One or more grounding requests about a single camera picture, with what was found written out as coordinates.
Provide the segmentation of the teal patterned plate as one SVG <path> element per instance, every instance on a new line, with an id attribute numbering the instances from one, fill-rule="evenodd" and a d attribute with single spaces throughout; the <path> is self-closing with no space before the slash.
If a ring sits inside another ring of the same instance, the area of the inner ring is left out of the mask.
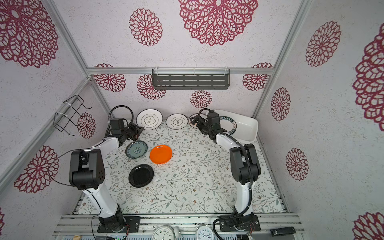
<path id="1" fill-rule="evenodd" d="M 125 150 L 125 154 L 130 159 L 143 157 L 148 151 L 148 145 L 144 141 L 134 141 Z"/>

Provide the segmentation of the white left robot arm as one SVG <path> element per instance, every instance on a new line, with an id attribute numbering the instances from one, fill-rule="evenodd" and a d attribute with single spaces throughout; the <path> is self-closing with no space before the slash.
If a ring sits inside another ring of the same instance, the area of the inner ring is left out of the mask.
<path id="1" fill-rule="evenodd" d="M 113 119 L 108 135 L 102 141 L 93 147 L 71 152 L 69 183 L 83 191 L 97 207 L 101 228 L 107 232 L 122 232 L 127 224 L 120 206 L 112 199 L 104 183 L 103 158 L 126 140 L 136 141 L 144 129 L 133 122 L 125 126 L 123 119 Z"/>

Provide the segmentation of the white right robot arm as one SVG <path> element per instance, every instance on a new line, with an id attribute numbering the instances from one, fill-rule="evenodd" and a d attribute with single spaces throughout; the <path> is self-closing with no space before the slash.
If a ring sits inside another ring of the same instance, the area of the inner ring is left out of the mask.
<path id="1" fill-rule="evenodd" d="M 196 116 L 190 118 L 203 135 L 215 144 L 225 148 L 230 155 L 231 173 L 237 182 L 237 199 L 234 212 L 231 215 L 220 216 L 213 221 L 213 232 L 219 238 L 216 225 L 221 232 L 258 232 L 261 230 L 259 219 L 253 212 L 253 185 L 261 175 L 261 166 L 253 144 L 243 145 L 229 132 L 221 127 L 220 115 L 210 109 L 202 109 Z"/>

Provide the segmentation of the green rim plate back row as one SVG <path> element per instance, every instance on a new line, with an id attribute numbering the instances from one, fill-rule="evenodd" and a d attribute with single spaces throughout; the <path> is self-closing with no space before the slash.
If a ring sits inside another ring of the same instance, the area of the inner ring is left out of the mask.
<path id="1" fill-rule="evenodd" d="M 230 135 L 234 134 L 237 130 L 237 123 L 234 119 L 227 116 L 220 116 L 221 128 L 225 129 Z"/>

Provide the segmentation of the orange plastic plate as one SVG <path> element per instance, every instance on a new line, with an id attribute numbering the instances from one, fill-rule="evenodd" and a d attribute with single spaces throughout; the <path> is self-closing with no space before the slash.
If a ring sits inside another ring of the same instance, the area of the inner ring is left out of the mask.
<path id="1" fill-rule="evenodd" d="M 172 158 L 173 152 L 169 146 L 159 145 L 154 147 L 150 152 L 150 160 L 158 165 L 169 162 Z"/>

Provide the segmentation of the orange sunburst plate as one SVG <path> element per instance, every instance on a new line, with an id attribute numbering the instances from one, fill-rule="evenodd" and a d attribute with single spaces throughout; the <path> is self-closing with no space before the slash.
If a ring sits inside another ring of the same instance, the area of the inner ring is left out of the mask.
<path id="1" fill-rule="evenodd" d="M 189 125 L 194 128 L 194 129 L 198 129 L 198 124 L 200 123 L 200 120 L 199 120 L 199 115 L 198 113 L 196 114 L 192 114 L 190 117 L 189 117 Z"/>

